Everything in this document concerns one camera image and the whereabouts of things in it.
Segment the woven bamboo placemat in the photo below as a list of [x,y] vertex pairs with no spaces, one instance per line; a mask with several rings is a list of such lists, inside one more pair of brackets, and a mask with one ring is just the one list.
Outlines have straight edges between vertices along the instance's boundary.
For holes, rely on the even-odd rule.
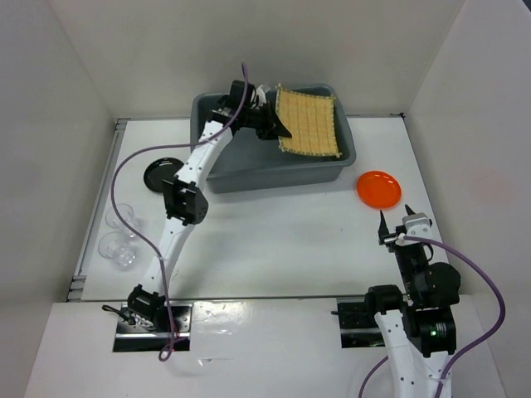
[[282,152],[307,157],[339,158],[334,95],[311,95],[277,85],[275,112],[291,134],[279,137]]

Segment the orange plastic plate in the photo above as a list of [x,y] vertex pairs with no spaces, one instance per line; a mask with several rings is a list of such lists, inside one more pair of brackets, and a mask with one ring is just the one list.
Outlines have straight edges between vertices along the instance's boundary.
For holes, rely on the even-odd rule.
[[402,188],[390,174],[372,170],[362,174],[355,183],[360,200],[378,210],[393,208],[402,199]]

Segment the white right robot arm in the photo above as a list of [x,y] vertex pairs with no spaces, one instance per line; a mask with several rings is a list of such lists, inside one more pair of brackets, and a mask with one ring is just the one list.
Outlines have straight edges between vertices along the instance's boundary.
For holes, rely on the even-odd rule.
[[461,277],[433,261],[431,219],[410,207],[406,213],[394,231],[384,219],[378,227],[378,243],[395,256],[403,286],[369,288],[363,316],[382,334],[396,397],[450,397],[444,367],[457,348],[451,308],[460,301]]

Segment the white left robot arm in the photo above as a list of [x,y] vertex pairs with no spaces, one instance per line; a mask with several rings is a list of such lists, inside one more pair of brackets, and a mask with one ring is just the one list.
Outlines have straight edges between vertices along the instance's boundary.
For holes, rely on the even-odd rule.
[[207,215],[208,201],[202,192],[207,176],[235,132],[242,128],[254,129],[262,140],[291,136],[268,100],[251,102],[239,114],[226,105],[210,113],[189,159],[163,182],[167,220],[158,251],[128,297],[131,317],[146,331],[168,332],[174,326],[173,312],[166,304],[169,279],[187,238]]

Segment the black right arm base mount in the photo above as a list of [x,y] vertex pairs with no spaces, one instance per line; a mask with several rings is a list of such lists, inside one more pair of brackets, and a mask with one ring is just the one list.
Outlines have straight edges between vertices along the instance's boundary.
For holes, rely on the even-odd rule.
[[405,304],[402,293],[371,291],[363,297],[339,298],[331,314],[339,321],[342,347],[408,349],[402,316]]

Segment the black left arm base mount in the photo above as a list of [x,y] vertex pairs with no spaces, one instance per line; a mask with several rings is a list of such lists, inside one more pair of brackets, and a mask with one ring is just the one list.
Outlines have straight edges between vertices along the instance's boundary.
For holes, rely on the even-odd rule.
[[[171,309],[177,332],[174,352],[188,352],[190,349],[192,308],[191,303],[172,302]],[[158,352],[169,343],[170,326],[165,310],[162,324],[158,326],[133,315],[126,303],[122,303],[119,308],[112,308],[111,312],[119,312],[113,352]]]

